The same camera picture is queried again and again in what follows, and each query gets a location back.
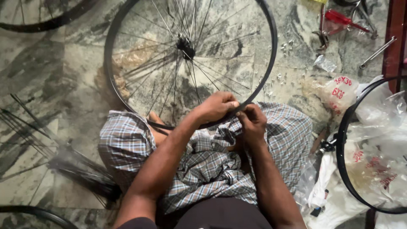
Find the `wheel hub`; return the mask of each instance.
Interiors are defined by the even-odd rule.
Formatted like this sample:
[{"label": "wheel hub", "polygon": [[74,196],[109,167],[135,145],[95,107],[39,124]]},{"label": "wheel hub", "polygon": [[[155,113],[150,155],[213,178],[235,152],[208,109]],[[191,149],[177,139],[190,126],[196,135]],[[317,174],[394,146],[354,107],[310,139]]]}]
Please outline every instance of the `wheel hub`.
[{"label": "wheel hub", "polygon": [[177,42],[177,48],[182,52],[184,55],[184,59],[186,60],[193,60],[195,56],[195,50],[192,48],[191,42],[186,37],[180,37]]}]

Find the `plaid shirt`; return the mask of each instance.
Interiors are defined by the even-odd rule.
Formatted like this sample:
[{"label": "plaid shirt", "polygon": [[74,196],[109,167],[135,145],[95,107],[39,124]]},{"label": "plaid shirt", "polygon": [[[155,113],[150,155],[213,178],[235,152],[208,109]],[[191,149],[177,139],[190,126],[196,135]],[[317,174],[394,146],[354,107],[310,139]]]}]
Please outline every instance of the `plaid shirt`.
[{"label": "plaid shirt", "polygon": [[[312,122],[303,113],[280,103],[259,103],[267,116],[265,139],[285,184],[292,194],[300,168],[311,147]],[[219,125],[214,135],[197,130],[186,146],[172,186],[160,203],[166,214],[203,198],[227,197],[257,204],[255,177],[244,174],[236,152],[226,147],[242,133],[238,119]],[[100,133],[99,153],[108,171],[125,193],[155,149],[154,137],[144,117],[111,111]]]}]

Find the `spanner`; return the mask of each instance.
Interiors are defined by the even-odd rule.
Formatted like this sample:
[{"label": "spanner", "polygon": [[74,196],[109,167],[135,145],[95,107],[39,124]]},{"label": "spanner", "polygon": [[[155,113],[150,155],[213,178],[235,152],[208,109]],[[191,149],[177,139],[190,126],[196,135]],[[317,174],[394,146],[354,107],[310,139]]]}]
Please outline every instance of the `spanner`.
[{"label": "spanner", "polygon": [[387,42],[385,45],[383,45],[377,52],[375,52],[373,55],[371,55],[363,64],[359,66],[360,69],[364,69],[366,65],[373,60],[376,56],[378,56],[380,53],[382,53],[385,49],[387,49],[393,42],[395,42],[397,38],[395,36],[392,37],[392,39]]}]

